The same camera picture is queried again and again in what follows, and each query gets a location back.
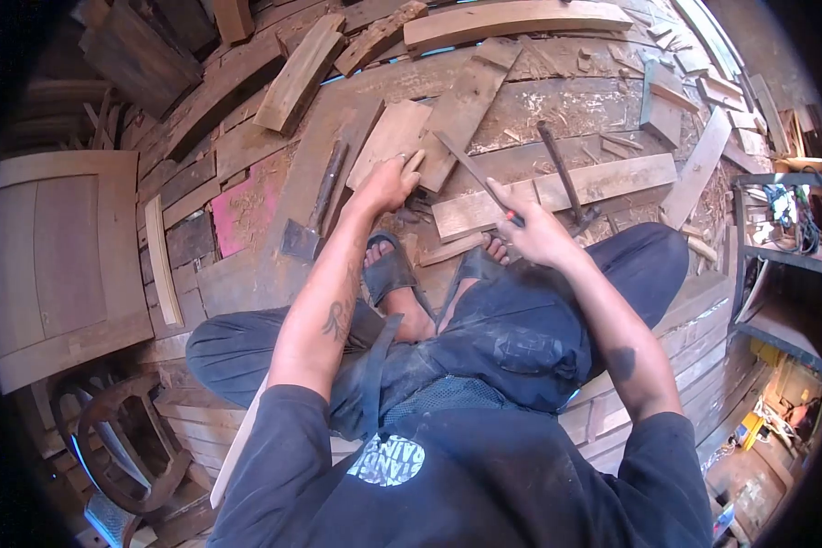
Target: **foot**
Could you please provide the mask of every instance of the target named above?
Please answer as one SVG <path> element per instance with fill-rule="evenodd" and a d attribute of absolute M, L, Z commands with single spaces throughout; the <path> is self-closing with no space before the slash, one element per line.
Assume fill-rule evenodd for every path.
<path fill-rule="evenodd" d="M 380 260 L 381 257 L 395 249 L 393 244 L 382 240 L 377 245 L 365 252 L 363 266 L 369 268 Z M 405 317 L 396 331 L 395 340 L 416 343 L 436 335 L 436 324 L 429 317 L 417 301 L 417 297 L 411 288 L 398 288 L 384 295 L 381 301 L 384 311 L 387 314 L 402 313 Z"/>
<path fill-rule="evenodd" d="M 490 234 L 485 232 L 484 234 L 485 242 L 482 244 L 490 256 L 496 259 L 498 263 L 500 263 L 503 267 L 508 265 L 508 257 L 506 257 L 506 253 L 508 250 L 502 244 L 502 240 L 498 237 L 491 238 Z M 459 286 L 457 287 L 457 294 L 454 295 L 454 298 L 448 304 L 448 311 L 444 313 L 444 319 L 442 319 L 442 323 L 438 326 L 438 332 L 441 333 L 444 331 L 444 328 L 448 326 L 450 322 L 450 318 L 454 316 L 454 308 L 457 306 L 457 302 L 460 300 L 460 297 L 463 296 L 463 293 L 469 290 L 475 282 L 478 281 L 478 278 L 463 278 L 460 280 Z"/>

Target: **left hand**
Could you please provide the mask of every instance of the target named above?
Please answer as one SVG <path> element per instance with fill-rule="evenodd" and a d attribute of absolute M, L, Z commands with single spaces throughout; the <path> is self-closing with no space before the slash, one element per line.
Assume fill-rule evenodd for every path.
<path fill-rule="evenodd" d="M 406 169 L 405 173 L 403 172 L 407 158 L 410 156 L 399 154 L 391 159 L 375 163 L 371 173 L 363 179 L 353 193 L 351 202 L 354 206 L 373 215 L 400 208 L 405 203 L 405 198 L 420 182 L 420 174 L 417 171 L 409 172 Z M 419 164 L 419 159 L 422 157 L 418 155 L 416 159 Z M 416 166 L 409 165 L 408 167 L 416 169 Z"/>

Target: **strap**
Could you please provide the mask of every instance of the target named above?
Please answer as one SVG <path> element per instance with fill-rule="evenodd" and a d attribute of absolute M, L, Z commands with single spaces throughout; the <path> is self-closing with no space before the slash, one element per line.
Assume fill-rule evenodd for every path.
<path fill-rule="evenodd" d="M 386 361 L 386 351 L 399 325 L 402 323 L 404 314 L 391 314 L 386 318 L 386 325 L 381 330 L 380 335 L 374 341 L 372 350 L 368 353 L 368 360 L 365 364 L 365 374 L 362 379 L 362 420 L 364 425 L 363 439 L 366 441 L 378 431 L 380 427 L 380 381 L 384 373 L 384 362 Z"/>

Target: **black sandal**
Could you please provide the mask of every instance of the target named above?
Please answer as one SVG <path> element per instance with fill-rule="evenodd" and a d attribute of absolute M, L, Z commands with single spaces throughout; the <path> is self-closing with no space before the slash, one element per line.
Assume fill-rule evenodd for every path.
<path fill-rule="evenodd" d="M 448 294 L 444 298 L 442 310 L 438 313 L 438 318 L 436 318 L 436 329 L 442 324 L 450 302 L 454 300 L 454 296 L 460 287 L 461 279 L 475 278 L 489 281 L 502 276 L 505 270 L 506 268 L 493 258 L 483 246 L 474 247 L 466 253 L 463 253 L 463 258 L 460 259 L 457 271 L 454 273 L 454 277 L 448 286 Z"/>
<path fill-rule="evenodd" d="M 362 270 L 362 279 L 368 288 L 369 295 L 372 296 L 372 304 L 377 307 L 384 296 L 390 291 L 399 288 L 411 288 L 414 296 L 423 307 L 429 317 L 435 319 L 436 315 L 429 306 L 426 294 L 420 289 L 420 284 L 414 276 L 414 269 L 408 262 L 405 255 L 405 248 L 399 240 L 390 232 L 377 231 L 368 237 L 365 250 L 372 249 L 382 241 L 393 244 L 394 250 L 383 255 L 379 260 Z"/>

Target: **t-shirt print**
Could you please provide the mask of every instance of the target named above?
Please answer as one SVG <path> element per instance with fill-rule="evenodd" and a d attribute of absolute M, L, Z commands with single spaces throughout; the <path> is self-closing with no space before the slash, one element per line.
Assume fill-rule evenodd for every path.
<path fill-rule="evenodd" d="M 388 488 L 415 477 L 425 459 L 426 452 L 410 439 L 393 434 L 382 444 L 375 434 L 347 474 Z"/>

